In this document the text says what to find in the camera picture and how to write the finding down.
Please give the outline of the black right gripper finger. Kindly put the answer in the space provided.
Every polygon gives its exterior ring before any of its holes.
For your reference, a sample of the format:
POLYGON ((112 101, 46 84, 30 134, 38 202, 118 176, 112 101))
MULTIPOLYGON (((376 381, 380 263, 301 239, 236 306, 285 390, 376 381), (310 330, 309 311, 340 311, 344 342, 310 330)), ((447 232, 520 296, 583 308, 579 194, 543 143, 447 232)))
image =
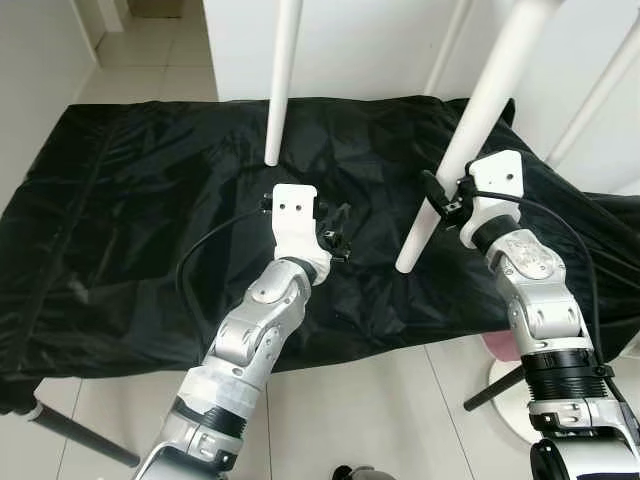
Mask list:
POLYGON ((421 170, 420 177, 425 187, 425 201, 438 215, 451 215, 451 196, 444 191, 442 183, 430 170, 421 170))

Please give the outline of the white plastic table leg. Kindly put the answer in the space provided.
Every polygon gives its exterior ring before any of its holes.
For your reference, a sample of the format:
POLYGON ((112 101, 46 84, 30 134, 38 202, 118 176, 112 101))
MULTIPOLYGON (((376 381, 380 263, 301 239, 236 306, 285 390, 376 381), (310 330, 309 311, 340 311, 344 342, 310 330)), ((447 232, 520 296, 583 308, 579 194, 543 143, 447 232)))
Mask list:
POLYGON ((639 59, 640 55, 640 36, 639 36, 639 19, 632 22, 626 36, 623 37, 621 45, 614 51, 609 60, 607 67, 603 70, 600 77, 596 79, 594 86, 590 88, 588 96, 582 101, 579 110, 573 114, 570 123, 564 128, 562 136, 558 138, 556 146, 545 157, 547 163, 552 166, 558 166, 566 159, 568 152, 576 145, 577 140, 582 132, 588 128, 594 116, 607 101, 608 97, 614 91, 625 77, 627 69, 639 59))
POLYGON ((445 35, 440 41, 438 51, 436 51, 435 59, 431 63, 431 69, 428 76, 428 82, 424 86, 422 93, 424 95, 431 95, 436 92, 436 87, 439 86, 440 79, 442 79, 445 72, 445 68, 451 59, 454 46, 457 45, 458 38, 461 36, 462 28, 465 27, 465 22, 468 13, 470 13, 472 1, 474 0, 456 0, 456 5, 449 18, 447 29, 445 29, 445 35))
POLYGON ((279 0, 276 9, 276 31, 271 63, 271 84, 268 97, 268 123, 265 129, 264 163, 279 164, 287 115, 289 90, 298 32, 300 32, 303 0, 279 0))
MULTIPOLYGON (((451 142, 435 172, 449 196, 454 196, 457 182, 465 174, 466 164, 475 159, 492 133, 509 97, 515 92, 518 79, 529 64, 531 51, 540 33, 563 1, 515 0, 509 9, 506 22, 499 29, 460 123, 454 129, 451 142)), ((396 269, 399 273, 411 273, 415 268, 440 221, 442 216, 436 214, 424 200, 397 257, 396 269)))

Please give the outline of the pink plastic object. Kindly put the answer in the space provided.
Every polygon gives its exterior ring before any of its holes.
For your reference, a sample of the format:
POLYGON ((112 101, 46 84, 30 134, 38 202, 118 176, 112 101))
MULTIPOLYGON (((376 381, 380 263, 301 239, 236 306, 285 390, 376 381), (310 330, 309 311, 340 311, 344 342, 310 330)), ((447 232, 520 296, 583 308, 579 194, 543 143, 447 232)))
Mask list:
POLYGON ((490 332, 481 334, 481 340, 486 351, 493 356, 495 361, 518 362, 520 349, 518 349, 515 335, 511 332, 490 332))

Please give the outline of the black metal table leg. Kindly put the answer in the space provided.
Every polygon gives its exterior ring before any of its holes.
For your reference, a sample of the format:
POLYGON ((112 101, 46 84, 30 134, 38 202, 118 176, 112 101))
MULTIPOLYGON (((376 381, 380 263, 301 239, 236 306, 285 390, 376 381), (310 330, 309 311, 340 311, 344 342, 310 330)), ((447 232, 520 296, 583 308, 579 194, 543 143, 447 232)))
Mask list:
POLYGON ((136 468, 140 465, 140 457, 133 451, 129 451, 128 448, 114 442, 114 440, 105 438, 105 436, 96 433, 95 430, 79 424, 76 420, 65 416, 64 413, 46 406, 45 403, 37 401, 36 406, 31 411, 22 413, 20 417, 23 420, 40 425, 41 428, 45 428, 51 433, 64 436, 70 442, 82 445, 82 447, 91 449, 93 452, 104 454, 110 460, 115 460, 124 466, 136 468))
POLYGON ((506 374, 499 376, 497 380, 490 381, 480 392, 468 398, 467 401, 463 402, 463 408, 465 408, 466 411, 474 411, 486 402, 493 401, 499 394, 507 392, 509 388, 515 387, 517 383, 520 383, 520 381, 524 379, 524 366, 517 365, 506 372, 506 374))

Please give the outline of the black fabric table cover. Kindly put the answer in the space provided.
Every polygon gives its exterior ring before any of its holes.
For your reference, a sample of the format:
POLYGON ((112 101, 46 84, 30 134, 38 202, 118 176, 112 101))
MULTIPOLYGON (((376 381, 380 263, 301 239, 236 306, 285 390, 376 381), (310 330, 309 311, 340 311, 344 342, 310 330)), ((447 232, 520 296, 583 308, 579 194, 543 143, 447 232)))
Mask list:
POLYGON ((0 381, 191 369, 273 259, 275 184, 351 205, 352 250, 308 301, 279 372, 508 328, 479 252, 430 239, 394 266, 465 101, 296 99, 282 160, 264 101, 69 106, 0 215, 0 381))

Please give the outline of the white door frame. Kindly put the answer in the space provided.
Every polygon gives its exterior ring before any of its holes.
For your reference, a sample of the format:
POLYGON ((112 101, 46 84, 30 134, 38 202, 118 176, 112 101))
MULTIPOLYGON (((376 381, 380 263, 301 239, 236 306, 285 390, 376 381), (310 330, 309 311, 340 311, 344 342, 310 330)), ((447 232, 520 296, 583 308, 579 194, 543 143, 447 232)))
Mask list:
POLYGON ((131 22, 127 0, 72 0, 79 22, 92 41, 108 33, 122 33, 131 22))

